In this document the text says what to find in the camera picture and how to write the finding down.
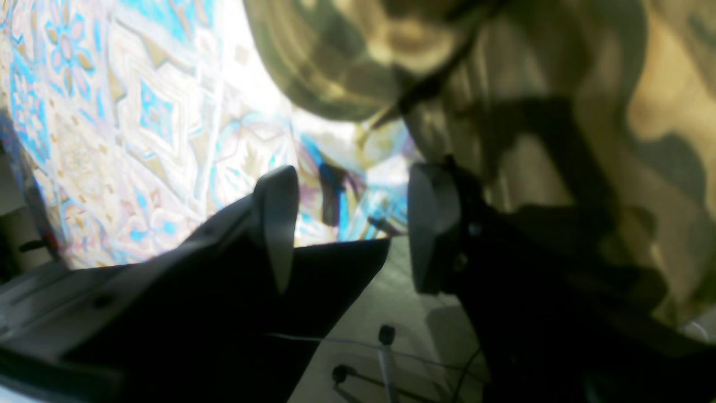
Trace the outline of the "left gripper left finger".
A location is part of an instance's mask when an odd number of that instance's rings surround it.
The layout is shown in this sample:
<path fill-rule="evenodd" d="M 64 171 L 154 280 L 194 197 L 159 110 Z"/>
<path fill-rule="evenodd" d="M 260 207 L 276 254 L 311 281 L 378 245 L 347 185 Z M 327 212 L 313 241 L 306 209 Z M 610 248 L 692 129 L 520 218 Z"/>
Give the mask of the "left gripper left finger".
<path fill-rule="evenodd" d="M 48 263 L 2 285 L 3 402 L 284 402 L 383 268 L 387 239 L 295 247 L 296 169 L 138 264 Z"/>

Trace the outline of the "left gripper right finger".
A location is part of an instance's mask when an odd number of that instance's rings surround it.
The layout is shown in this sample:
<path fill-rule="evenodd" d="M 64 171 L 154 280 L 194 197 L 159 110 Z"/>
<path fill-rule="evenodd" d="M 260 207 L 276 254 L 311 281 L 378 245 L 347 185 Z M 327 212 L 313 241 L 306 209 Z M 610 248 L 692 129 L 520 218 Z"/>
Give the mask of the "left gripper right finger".
<path fill-rule="evenodd" d="M 409 171 L 415 290 L 454 295 L 490 372 L 486 402 L 713 402 L 714 346 L 634 308 L 529 240 L 449 163 Z"/>

